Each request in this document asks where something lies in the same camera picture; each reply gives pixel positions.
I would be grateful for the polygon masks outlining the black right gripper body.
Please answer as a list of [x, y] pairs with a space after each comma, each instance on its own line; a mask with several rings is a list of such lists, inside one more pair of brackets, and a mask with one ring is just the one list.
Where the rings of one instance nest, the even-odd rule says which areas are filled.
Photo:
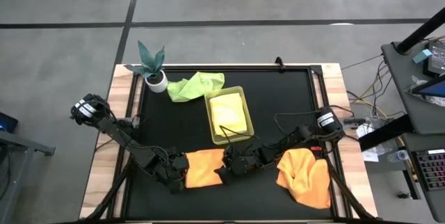
[[227, 169], [233, 175], [240, 176], [252, 170], [263, 168], [264, 166], [265, 163], [261, 158], [259, 148], [249, 148], [242, 152], [234, 149], [233, 162], [227, 164]]

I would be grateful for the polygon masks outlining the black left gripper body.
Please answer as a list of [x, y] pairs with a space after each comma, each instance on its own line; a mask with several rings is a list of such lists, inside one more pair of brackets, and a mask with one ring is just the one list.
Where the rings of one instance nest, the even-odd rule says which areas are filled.
[[175, 179], [185, 179], [185, 176], [180, 176], [177, 166], [181, 163], [188, 163], [188, 158], [184, 152], [177, 149], [167, 149], [168, 160], [165, 161], [158, 169], [158, 181], [171, 182]]

